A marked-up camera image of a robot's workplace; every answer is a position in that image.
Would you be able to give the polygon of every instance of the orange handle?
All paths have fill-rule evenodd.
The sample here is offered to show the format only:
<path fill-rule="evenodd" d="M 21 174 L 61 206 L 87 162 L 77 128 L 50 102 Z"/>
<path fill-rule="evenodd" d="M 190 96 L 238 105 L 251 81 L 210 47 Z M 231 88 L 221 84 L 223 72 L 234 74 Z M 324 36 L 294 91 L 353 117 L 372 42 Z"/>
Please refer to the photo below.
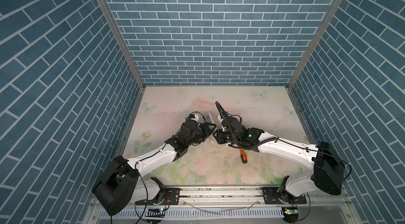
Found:
<path fill-rule="evenodd" d="M 246 154 L 245 154 L 245 151 L 242 148 L 240 149 L 240 158 L 242 159 L 243 163 L 247 163 Z"/>

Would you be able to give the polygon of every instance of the metal corner post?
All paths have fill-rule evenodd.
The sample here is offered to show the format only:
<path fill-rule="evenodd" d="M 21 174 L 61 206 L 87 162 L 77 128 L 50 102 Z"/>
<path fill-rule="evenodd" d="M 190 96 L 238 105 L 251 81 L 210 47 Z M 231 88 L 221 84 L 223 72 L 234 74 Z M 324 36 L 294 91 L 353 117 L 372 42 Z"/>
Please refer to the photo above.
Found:
<path fill-rule="evenodd" d="M 301 74 L 306 63 L 310 59 L 313 51 L 315 50 L 316 46 L 318 45 L 319 41 L 321 40 L 321 37 L 323 36 L 324 32 L 326 31 L 329 23 L 331 22 L 333 16 L 337 12 L 342 1 L 343 0 L 332 0 L 331 1 L 331 4 L 330 4 L 328 10 L 326 11 L 324 17 L 322 18 L 321 23 L 319 24 L 319 27 L 316 29 L 315 34 L 313 35 L 311 41 L 309 42 L 304 54 L 302 55 L 302 58 L 301 58 L 300 62 L 298 63 L 296 70 L 294 71 L 290 80 L 288 81 L 289 89 L 291 89 L 294 86 L 294 84 L 296 83 L 299 75 Z"/>
<path fill-rule="evenodd" d="M 122 34 L 119 31 L 118 25 L 115 22 L 113 13 L 111 12 L 110 7 L 108 6 L 107 0 L 96 0 L 96 1 L 99 4 L 101 12 L 103 13 L 105 20 L 107 21 L 107 24 L 110 26 L 114 38 L 117 41 L 117 44 L 121 49 L 121 52 L 124 55 L 124 58 L 127 61 L 128 66 L 131 69 L 131 72 L 134 75 L 136 82 L 138 83 L 140 89 L 143 90 L 145 87 L 144 83 L 142 82 L 142 78 L 140 77 L 138 70 L 136 69 L 135 63 L 132 59 L 131 53 L 129 52 L 127 45 L 125 44 L 124 38 L 122 37 Z"/>

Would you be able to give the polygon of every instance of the tiled wall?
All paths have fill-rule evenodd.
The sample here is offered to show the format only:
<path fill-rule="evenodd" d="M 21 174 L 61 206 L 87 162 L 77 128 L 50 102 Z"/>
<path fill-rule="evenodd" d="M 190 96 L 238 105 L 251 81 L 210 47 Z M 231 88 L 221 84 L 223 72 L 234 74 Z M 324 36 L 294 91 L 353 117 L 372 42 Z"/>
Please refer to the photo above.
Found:
<path fill-rule="evenodd" d="M 363 223 L 405 223 L 405 0 L 344 0 L 293 92 L 350 162 Z"/>
<path fill-rule="evenodd" d="M 82 221 L 138 89 L 95 0 L 0 0 L 0 223 Z"/>
<path fill-rule="evenodd" d="M 108 0 L 147 85 L 286 85 L 331 0 Z"/>

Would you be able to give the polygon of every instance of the brick wall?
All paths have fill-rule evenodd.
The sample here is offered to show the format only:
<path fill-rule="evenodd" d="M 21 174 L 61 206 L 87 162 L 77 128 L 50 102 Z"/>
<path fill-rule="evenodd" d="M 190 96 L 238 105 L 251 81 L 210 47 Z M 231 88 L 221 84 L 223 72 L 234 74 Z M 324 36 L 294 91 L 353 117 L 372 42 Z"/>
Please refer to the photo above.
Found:
<path fill-rule="evenodd" d="M 286 85 L 331 0 L 107 0 L 148 85 Z"/>
<path fill-rule="evenodd" d="M 344 0 L 293 92 L 353 167 L 363 223 L 405 223 L 405 0 Z"/>
<path fill-rule="evenodd" d="M 138 91 L 95 0 L 0 0 L 0 223 L 82 221 Z"/>

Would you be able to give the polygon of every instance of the floral table surface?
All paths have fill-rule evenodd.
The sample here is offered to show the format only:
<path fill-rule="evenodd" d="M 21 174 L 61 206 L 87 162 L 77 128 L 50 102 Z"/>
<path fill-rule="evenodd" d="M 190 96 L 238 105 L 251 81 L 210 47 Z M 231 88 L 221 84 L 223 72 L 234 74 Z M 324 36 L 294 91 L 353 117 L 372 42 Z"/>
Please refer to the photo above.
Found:
<path fill-rule="evenodd" d="M 123 156 L 139 156 L 161 146 L 193 111 L 211 113 L 220 128 L 215 101 L 230 114 L 240 115 L 246 128 L 309 142 L 284 87 L 147 87 Z M 211 135 L 145 178 L 156 176 L 166 185 L 280 184 L 282 177 L 303 169 L 272 154 L 246 151 L 246 156 L 248 162 L 243 164 L 238 149 L 218 145 Z"/>

